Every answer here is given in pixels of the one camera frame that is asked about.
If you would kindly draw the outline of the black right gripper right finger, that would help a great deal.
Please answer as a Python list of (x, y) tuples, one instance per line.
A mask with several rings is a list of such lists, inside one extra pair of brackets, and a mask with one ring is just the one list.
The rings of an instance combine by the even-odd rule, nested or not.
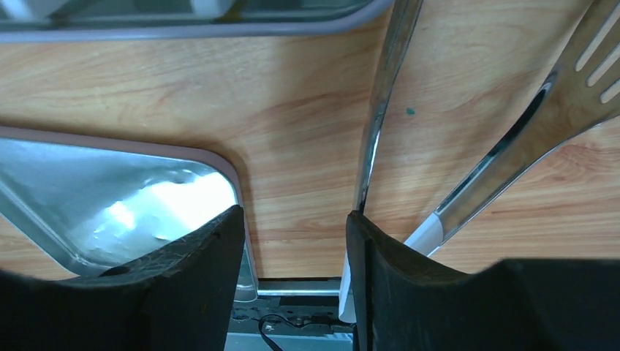
[(467, 274), (357, 211), (346, 240), (356, 350), (617, 350), (619, 261), (504, 259)]

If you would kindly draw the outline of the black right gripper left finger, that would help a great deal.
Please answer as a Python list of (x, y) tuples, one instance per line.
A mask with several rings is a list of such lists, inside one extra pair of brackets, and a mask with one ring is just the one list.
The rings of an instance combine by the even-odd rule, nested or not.
[(234, 205), (98, 276), (1, 272), (3, 350), (223, 350), (245, 244)]

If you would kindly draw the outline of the steel tongs with white hinge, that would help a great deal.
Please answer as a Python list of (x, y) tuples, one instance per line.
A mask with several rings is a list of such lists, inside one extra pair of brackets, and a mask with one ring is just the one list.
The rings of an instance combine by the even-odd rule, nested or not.
[[(366, 208), (382, 126), (423, 4), (396, 1), (368, 100), (352, 208)], [(516, 122), (405, 240), (433, 257), (541, 159), (619, 114), (619, 3), (589, 1), (578, 24)]]

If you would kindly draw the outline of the divided silver tin box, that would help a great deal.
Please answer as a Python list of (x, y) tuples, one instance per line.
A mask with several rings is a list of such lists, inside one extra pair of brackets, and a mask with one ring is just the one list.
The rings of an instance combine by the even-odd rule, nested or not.
[(2, 1), (1, 42), (308, 36), (374, 19), (391, 1)]

